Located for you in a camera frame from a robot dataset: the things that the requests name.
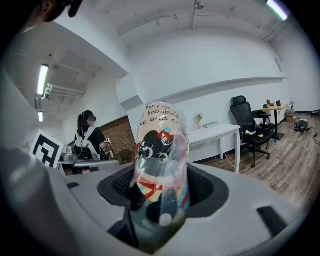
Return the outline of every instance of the black and white marker board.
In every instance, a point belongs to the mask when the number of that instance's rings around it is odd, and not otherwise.
[[[33,141],[30,154],[35,155],[46,167],[57,168],[64,146],[60,141],[39,130]]]

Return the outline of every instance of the white table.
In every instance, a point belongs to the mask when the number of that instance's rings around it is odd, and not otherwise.
[[[225,136],[229,136],[232,134],[236,134],[235,140],[235,172],[239,173],[240,166],[240,126],[220,123],[216,126],[209,128],[202,128],[199,130],[191,131],[189,133],[189,144],[201,144],[203,142],[207,142],[208,140],[218,140],[220,144],[220,158],[224,159],[224,145],[222,142],[222,138]]]

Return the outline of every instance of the table leg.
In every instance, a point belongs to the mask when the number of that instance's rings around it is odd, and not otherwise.
[[[275,125],[274,139],[280,141],[282,137],[285,136],[285,134],[280,132],[278,133],[278,111],[277,110],[274,111],[274,125]]]
[[[239,173],[240,168],[240,131],[236,131],[236,140],[235,140],[235,173]]]
[[[219,143],[220,143],[220,159],[224,159],[224,145],[222,142],[222,138],[219,139]]]

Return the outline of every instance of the brick wall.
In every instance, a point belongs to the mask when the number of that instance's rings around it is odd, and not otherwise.
[[[100,129],[106,138],[110,138],[114,154],[128,149],[131,151],[131,162],[135,161],[137,145],[127,116],[108,123]]]

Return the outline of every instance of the ponytail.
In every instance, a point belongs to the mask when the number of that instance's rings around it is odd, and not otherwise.
[[[80,137],[82,137],[82,135],[83,135],[82,132],[83,132],[83,128],[84,128],[85,124],[86,124],[86,121],[84,119],[84,116],[83,116],[83,114],[80,114],[78,116],[78,130],[76,130],[76,132],[78,133],[78,135]]]

